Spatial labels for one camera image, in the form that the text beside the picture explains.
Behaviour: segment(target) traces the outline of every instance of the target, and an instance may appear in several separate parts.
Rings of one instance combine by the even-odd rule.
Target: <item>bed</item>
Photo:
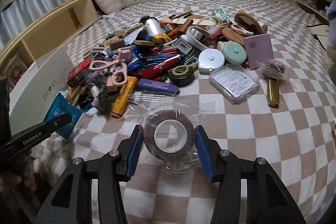
[[[270,108],[266,80],[257,71],[260,88],[245,102],[232,105],[208,80],[181,88],[180,98],[196,103],[216,102],[212,114],[200,117],[210,138],[239,158],[268,160],[298,204],[308,224],[315,223],[336,194],[336,160],[332,130],[335,128],[336,88],[323,68],[325,52],[306,30],[318,21],[300,8],[271,0],[163,0],[126,8],[97,21],[75,37],[67,53],[77,65],[82,54],[102,42],[107,32],[132,25],[144,15],[158,19],[193,10],[211,15],[223,6],[230,18],[244,9],[268,25],[274,57],[285,63],[297,84],[280,85],[280,107]],[[116,149],[136,124],[127,111],[121,119],[105,117],[94,109],[85,113],[69,141],[47,139],[34,149],[34,169],[53,184],[75,157],[91,160]],[[166,175],[140,164],[129,183],[121,183],[129,223],[210,223],[217,186],[206,181],[202,170]],[[93,218],[98,223],[97,183],[93,183]],[[246,181],[242,180],[240,223],[246,221]]]

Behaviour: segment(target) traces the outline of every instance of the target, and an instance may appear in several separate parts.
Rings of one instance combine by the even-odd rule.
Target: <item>scissors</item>
[[[112,58],[115,60],[112,62],[106,62],[106,61],[100,61],[95,60],[90,63],[89,70],[91,71],[102,71],[105,69],[109,69],[112,66],[116,65],[122,65],[122,68],[116,72],[114,72],[111,76],[108,77],[108,85],[115,85],[115,86],[121,86],[124,85],[127,82],[127,65],[126,62],[129,61],[132,57],[133,51],[131,47],[125,47],[125,48],[119,48],[118,49],[118,56],[114,55]],[[103,64],[102,66],[98,68],[94,68],[94,64]],[[124,76],[124,81],[117,82],[116,77],[118,74],[122,74]]]

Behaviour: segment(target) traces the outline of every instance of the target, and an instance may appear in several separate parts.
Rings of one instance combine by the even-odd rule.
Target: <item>white tape core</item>
[[[158,142],[157,142],[158,131],[159,131],[160,127],[162,127],[162,125],[164,125],[164,124],[168,124],[168,125],[171,125],[171,126],[175,127],[175,129],[177,131],[177,139],[175,141],[175,144],[173,144],[172,146],[167,147],[167,148],[160,147],[158,145]],[[175,152],[181,150],[187,142],[187,137],[188,137],[188,134],[187,134],[187,130],[185,129],[184,125],[182,123],[180,123],[179,121],[176,121],[176,120],[165,120],[165,121],[161,122],[154,131],[154,140],[155,140],[155,143],[156,143],[157,147],[160,150],[162,150],[166,153],[175,153]]]

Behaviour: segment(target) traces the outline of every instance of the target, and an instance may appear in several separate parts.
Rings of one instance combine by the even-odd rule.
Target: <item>clothes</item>
[[[329,20],[329,40],[333,47],[336,47],[336,0],[333,0],[327,9],[327,18]]]

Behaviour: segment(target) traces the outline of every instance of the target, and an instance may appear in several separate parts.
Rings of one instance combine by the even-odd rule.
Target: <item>white curtain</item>
[[[5,8],[0,19],[0,49],[33,21],[68,0],[16,0]]]

